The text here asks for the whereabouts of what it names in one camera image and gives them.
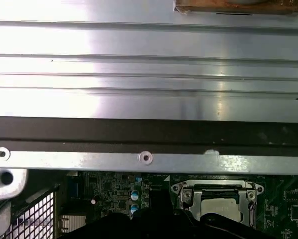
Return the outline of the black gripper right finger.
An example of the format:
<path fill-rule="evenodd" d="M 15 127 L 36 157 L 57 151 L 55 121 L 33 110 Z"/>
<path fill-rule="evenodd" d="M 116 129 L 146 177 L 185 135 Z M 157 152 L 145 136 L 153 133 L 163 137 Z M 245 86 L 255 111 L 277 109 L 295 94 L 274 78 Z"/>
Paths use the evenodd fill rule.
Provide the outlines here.
<path fill-rule="evenodd" d="M 271 239 L 255 228 L 257 195 L 241 186 L 175 187 L 173 239 Z"/>

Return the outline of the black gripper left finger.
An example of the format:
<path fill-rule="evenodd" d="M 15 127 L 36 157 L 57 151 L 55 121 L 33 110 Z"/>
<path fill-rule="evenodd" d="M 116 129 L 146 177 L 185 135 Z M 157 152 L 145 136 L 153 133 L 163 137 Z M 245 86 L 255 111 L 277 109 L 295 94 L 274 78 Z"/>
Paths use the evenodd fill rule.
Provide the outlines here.
<path fill-rule="evenodd" d="M 63 239 L 172 239 L 173 204 L 166 189 L 149 193 L 149 206 L 132 217 L 111 213 L 62 236 Z"/>

